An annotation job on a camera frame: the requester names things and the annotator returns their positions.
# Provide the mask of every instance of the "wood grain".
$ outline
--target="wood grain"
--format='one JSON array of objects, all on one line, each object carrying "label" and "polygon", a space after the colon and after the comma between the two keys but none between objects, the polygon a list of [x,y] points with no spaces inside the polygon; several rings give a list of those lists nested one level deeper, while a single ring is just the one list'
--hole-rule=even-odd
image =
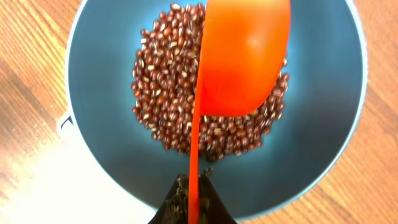
[{"label": "wood grain", "polygon": [[[314,189],[246,223],[398,223],[398,1],[355,2],[369,50],[369,86],[357,131]],[[76,187],[69,175],[79,172],[71,156],[76,150],[55,128],[67,110],[63,63],[79,3],[0,0],[0,223],[67,223],[66,217],[74,223],[130,222],[121,215],[112,222],[89,218],[96,214],[93,205],[76,199],[85,198],[84,186]],[[60,205],[68,198],[74,198],[71,204]]]}]

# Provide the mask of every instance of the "pile of beans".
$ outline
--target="pile of beans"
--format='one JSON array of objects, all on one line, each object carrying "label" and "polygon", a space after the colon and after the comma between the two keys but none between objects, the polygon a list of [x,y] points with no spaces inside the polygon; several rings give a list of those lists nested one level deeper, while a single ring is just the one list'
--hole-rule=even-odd
[{"label": "pile of beans", "polygon": [[[190,153],[193,103],[200,58],[205,7],[173,3],[161,12],[152,31],[141,30],[142,48],[136,52],[131,84],[137,99],[132,112],[152,130],[152,138],[166,150]],[[240,156],[262,145],[271,124],[281,118],[289,74],[280,73],[268,99],[251,114],[239,118],[202,116],[199,155],[214,162],[225,155]]]}]

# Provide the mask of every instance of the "orange spoon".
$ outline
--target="orange spoon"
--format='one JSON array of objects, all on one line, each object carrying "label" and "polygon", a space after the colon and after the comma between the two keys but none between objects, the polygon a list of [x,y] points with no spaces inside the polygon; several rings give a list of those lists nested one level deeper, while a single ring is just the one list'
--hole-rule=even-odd
[{"label": "orange spoon", "polygon": [[268,97],[282,67],[290,0],[209,0],[192,123],[188,223],[199,218],[200,115],[242,116]]}]

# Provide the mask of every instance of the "bowl rim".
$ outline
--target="bowl rim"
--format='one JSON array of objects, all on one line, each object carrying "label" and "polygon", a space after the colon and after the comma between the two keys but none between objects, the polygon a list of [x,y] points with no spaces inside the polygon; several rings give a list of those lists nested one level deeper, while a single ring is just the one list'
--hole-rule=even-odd
[{"label": "bowl rim", "polygon": [[[296,195],[294,195],[293,197],[285,200],[284,202],[281,202],[280,204],[273,206],[270,209],[261,211],[261,212],[256,212],[253,213],[252,215],[248,215],[245,217],[241,217],[241,218],[235,218],[235,220],[237,222],[242,222],[245,220],[252,220],[255,218],[259,218],[261,216],[270,214],[275,212],[276,210],[281,209],[282,207],[296,201],[297,199],[299,199],[303,194],[305,194],[306,192],[308,192],[309,190],[311,190],[314,186],[316,186],[319,181],[324,178],[324,176],[333,168],[333,166],[336,164],[337,160],[341,157],[341,155],[343,154],[343,152],[345,151],[348,143],[351,141],[353,134],[355,132],[356,127],[358,126],[359,123],[359,119],[361,117],[361,113],[363,111],[364,108],[364,103],[365,103],[365,97],[366,97],[366,90],[368,87],[368,75],[369,75],[369,64],[368,64],[368,49],[367,49],[367,43],[366,43],[366,36],[365,36],[365,32],[363,29],[363,25],[361,22],[361,18],[359,16],[359,12],[358,9],[356,8],[356,5],[354,3],[353,0],[344,0],[347,3],[347,6],[351,12],[351,15],[354,19],[354,23],[356,26],[356,30],[358,32],[358,36],[359,36],[359,43],[361,46],[361,55],[362,55],[362,84],[361,84],[361,94],[360,94],[360,99],[359,99],[359,104],[358,104],[358,108],[356,111],[356,115],[355,115],[355,119],[354,122],[351,125],[351,129],[343,143],[343,145],[341,146],[339,152],[337,153],[337,155],[335,156],[335,158],[330,162],[329,166],[326,167],[326,169],[313,181],[311,182],[306,188],[304,188],[303,190],[301,190],[300,192],[298,192]],[[88,0],[82,0],[77,13],[75,15],[75,18],[73,20],[72,23],[72,27],[70,29],[70,33],[68,36],[68,42],[67,42],[67,50],[66,50],[66,54],[65,54],[65,71],[64,71],[64,76],[65,76],[65,93],[67,96],[67,104],[68,104],[68,110],[69,110],[69,114],[70,117],[72,118],[72,121],[76,121],[75,115],[73,113],[73,107],[72,107],[72,102],[71,102],[71,98],[70,98],[70,92],[69,92],[69,76],[68,76],[68,69],[69,69],[69,57],[70,57],[70,49],[72,46],[72,41],[73,41],[73,37],[75,35],[75,30],[76,30],[76,26],[78,24],[78,20],[83,12],[84,7],[86,6],[86,3],[88,2]],[[77,130],[79,130],[78,124],[77,122],[73,122],[73,125],[76,126]],[[86,142],[84,141],[83,138],[83,142],[85,143],[85,147],[90,151],[91,150],[88,148]],[[102,168],[103,172],[108,176],[108,178],[112,179],[110,177],[110,175],[103,169],[103,167],[99,164],[99,166]],[[141,206],[145,206],[145,207],[149,207],[151,209],[153,209],[154,211],[157,210],[157,208],[154,208],[152,206],[150,206],[149,204],[143,202],[142,200],[139,200],[138,198],[136,198],[135,196],[133,196],[133,194],[129,193],[127,190],[125,190],[123,187],[121,187],[114,179],[112,179],[113,182],[115,182],[117,184],[117,186],[123,190],[125,193],[127,193],[128,195],[130,195],[132,198],[136,199],[137,201],[139,201],[142,205]]]}]

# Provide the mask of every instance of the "adzuki bean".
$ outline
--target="adzuki bean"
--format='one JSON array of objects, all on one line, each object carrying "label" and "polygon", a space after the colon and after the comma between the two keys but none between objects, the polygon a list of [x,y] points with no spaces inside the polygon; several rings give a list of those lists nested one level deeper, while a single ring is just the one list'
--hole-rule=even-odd
[{"label": "adzuki bean", "polygon": [[[190,153],[192,113],[195,102],[205,7],[199,3],[170,5],[154,20],[153,31],[140,31],[142,48],[136,51],[131,90],[136,98],[132,112],[152,130],[164,149]],[[283,66],[288,64],[284,58]],[[288,73],[280,73],[267,100],[257,110],[239,118],[200,118],[199,155],[214,162],[226,155],[240,156],[262,146],[261,136],[282,117]]]}]

